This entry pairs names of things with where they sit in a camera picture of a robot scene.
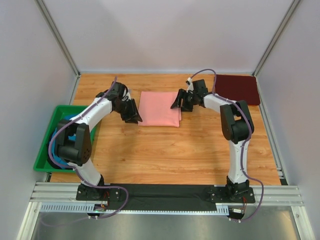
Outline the pink t-shirt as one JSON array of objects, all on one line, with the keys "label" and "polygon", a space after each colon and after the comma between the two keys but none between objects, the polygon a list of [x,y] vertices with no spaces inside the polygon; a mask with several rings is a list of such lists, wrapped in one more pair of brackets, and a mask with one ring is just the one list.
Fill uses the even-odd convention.
[{"label": "pink t-shirt", "polygon": [[177,91],[142,91],[138,107],[142,122],[139,122],[138,125],[140,127],[178,128],[182,120],[181,110],[171,109],[177,95]]}]

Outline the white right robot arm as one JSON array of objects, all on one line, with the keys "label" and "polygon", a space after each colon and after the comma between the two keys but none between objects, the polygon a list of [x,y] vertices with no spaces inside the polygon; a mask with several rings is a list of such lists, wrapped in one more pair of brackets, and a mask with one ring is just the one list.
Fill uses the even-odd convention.
[{"label": "white right robot arm", "polygon": [[214,110],[220,114],[222,134],[229,144],[229,171],[224,187],[211,187],[211,200],[219,203],[254,203],[253,189],[247,174],[247,155],[254,124],[244,100],[234,101],[217,93],[210,93],[205,80],[188,78],[186,90],[179,89],[172,109],[192,112],[194,105]]}]

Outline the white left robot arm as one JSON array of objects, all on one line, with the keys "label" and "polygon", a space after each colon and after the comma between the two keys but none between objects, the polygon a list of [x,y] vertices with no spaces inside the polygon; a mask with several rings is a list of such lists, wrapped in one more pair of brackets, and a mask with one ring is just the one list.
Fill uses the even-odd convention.
[{"label": "white left robot arm", "polygon": [[136,102],[125,84],[114,81],[109,89],[97,94],[93,102],[71,119],[58,122],[48,153],[57,156],[80,178],[78,201],[106,201],[109,190],[103,176],[91,160],[93,128],[108,114],[117,112],[125,123],[142,121]]}]

